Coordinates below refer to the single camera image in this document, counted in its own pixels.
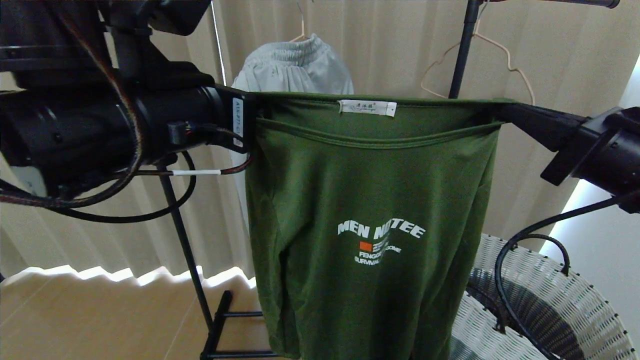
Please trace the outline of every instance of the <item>wicker basket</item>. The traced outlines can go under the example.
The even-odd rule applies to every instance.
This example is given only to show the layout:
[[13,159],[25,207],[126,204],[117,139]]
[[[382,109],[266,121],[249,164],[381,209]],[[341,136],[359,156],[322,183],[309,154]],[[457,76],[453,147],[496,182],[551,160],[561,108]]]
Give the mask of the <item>wicker basket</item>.
[[[451,359],[544,359],[515,327],[507,327],[504,334],[495,329],[495,315],[506,314],[493,281],[495,258],[504,244],[500,238],[482,236],[470,287],[454,323]],[[638,359],[609,302],[579,274],[565,276],[561,268],[523,248],[507,255],[504,289],[523,324],[563,359]]]

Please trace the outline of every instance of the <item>curtain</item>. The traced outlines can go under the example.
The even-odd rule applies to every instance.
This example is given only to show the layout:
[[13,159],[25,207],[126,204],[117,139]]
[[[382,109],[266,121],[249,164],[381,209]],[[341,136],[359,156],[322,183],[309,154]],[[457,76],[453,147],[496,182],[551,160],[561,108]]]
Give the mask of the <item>curtain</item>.
[[[349,67],[357,94],[431,97],[420,88],[426,67],[459,39],[466,1],[300,0],[307,33],[317,33]],[[217,82],[231,84],[244,59],[267,42],[300,34],[296,2],[217,0],[188,37],[155,33],[154,43],[171,60],[187,60]],[[508,47],[513,65],[524,70],[537,105],[579,115],[595,115],[618,104],[640,54],[640,3],[622,0],[613,9],[548,1],[491,3],[480,32]],[[425,84],[448,94],[456,60],[451,51]],[[517,74],[506,70],[505,54],[472,42],[461,98],[510,97],[528,102]],[[198,147],[198,168],[230,165],[228,151]],[[508,237],[560,212],[575,181],[555,187],[539,174],[553,154],[523,132],[505,125],[500,132],[492,197],[484,232]],[[179,168],[185,168],[180,161]],[[14,181],[6,163],[3,179]],[[187,179],[174,179],[178,196]],[[164,207],[157,179],[136,179],[125,191],[84,210],[134,215]],[[206,277],[233,266],[253,276],[251,251],[232,177],[200,176],[181,209],[196,262]],[[2,205],[0,272],[26,266],[71,265],[77,271],[102,266],[108,272],[131,268],[135,276],[159,266],[172,274],[186,270],[169,216],[143,224],[104,225],[65,218],[42,209]],[[541,243],[525,246],[538,249]]]
[[[316,33],[342,56],[356,94],[433,97],[420,87],[427,66],[460,40],[466,1],[309,1],[300,4],[306,33]],[[296,1],[217,0],[214,12],[227,79],[266,42],[300,34]],[[550,1],[490,3],[480,32],[505,45],[522,69],[536,104],[579,115],[596,115],[620,101],[640,53],[640,3],[622,0],[615,9]],[[447,95],[457,49],[425,79]],[[506,55],[474,39],[460,98],[509,97],[529,103],[526,87],[506,68]],[[483,231],[509,237],[559,213],[576,180],[560,187],[540,178],[553,153],[510,124],[497,149],[492,197]],[[550,227],[543,230],[548,233]],[[542,241],[523,241],[538,250]]]
[[[202,72],[221,79],[220,54],[211,7],[188,37],[154,32],[153,43],[169,60],[191,61]],[[113,55],[113,43],[108,37]],[[3,74],[3,89],[10,77]],[[200,146],[189,152],[198,168],[227,168],[229,153],[220,147]],[[2,178],[17,184],[2,161]],[[170,168],[187,169],[183,160]],[[172,179],[178,197],[188,178]],[[102,215],[137,215],[166,206],[160,182],[138,177],[124,191],[106,202],[81,209]],[[47,211],[2,204],[0,272],[9,276],[27,266],[52,268],[70,265],[77,271],[101,266],[108,272],[131,268],[134,276],[160,266],[171,274],[187,270],[171,216],[140,224],[96,224]],[[198,176],[195,193],[181,207],[196,262],[210,277],[233,266],[253,276],[251,250],[243,225],[234,181],[227,176]]]

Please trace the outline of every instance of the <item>beige hanger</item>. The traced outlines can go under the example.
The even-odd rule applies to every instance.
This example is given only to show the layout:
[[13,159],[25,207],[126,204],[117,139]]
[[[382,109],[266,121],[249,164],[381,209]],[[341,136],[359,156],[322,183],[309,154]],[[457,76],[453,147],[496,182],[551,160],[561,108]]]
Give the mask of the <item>beige hanger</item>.
[[302,21],[301,21],[301,23],[302,23],[302,25],[301,25],[302,34],[300,34],[299,36],[297,36],[296,38],[294,38],[290,42],[296,42],[296,41],[308,39],[307,34],[305,33],[305,14],[302,13],[302,8],[300,7],[300,2],[296,1],[296,4],[298,5],[298,11],[300,12],[300,18],[302,19]]

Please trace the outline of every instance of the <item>white cable label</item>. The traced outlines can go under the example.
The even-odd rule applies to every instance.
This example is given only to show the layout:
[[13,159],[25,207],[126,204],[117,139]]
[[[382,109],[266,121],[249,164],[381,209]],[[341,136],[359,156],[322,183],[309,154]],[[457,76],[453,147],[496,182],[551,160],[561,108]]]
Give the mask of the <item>white cable label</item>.
[[360,113],[394,117],[396,102],[366,101],[366,100],[338,100],[340,113]]
[[[234,108],[234,133],[244,136],[243,121],[244,121],[244,101],[235,97],[233,99]],[[242,141],[234,139],[235,146],[242,146]]]

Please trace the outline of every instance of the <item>green shirt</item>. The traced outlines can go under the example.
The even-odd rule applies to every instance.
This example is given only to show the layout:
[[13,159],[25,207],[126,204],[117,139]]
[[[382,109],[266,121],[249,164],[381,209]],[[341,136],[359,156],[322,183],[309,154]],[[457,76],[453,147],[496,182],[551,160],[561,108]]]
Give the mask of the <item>green shirt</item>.
[[503,102],[256,95],[246,189],[273,351],[448,359]]

